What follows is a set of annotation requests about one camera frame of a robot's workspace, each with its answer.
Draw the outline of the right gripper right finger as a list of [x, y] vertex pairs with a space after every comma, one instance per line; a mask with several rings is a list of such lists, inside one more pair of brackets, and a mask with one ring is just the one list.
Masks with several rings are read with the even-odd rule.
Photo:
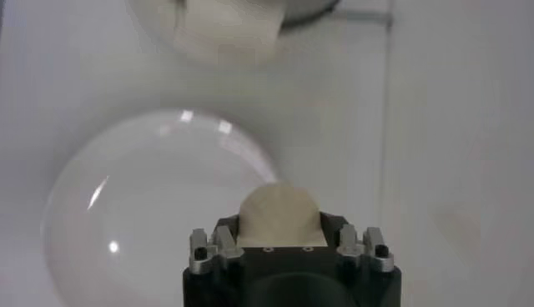
[[373, 272], [389, 274], [395, 270], [394, 255], [379, 227], [368, 227], [359, 239], [355, 226], [343, 216], [320, 212], [320, 225], [327, 246], [356, 268], [366, 264]]

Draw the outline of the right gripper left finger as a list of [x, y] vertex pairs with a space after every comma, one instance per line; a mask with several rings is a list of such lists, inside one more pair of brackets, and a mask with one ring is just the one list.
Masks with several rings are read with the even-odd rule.
[[238, 215], [219, 219], [210, 237], [204, 229], [194, 229], [189, 236], [189, 272], [209, 274], [216, 266], [241, 266], [244, 249], [237, 245], [238, 234]]

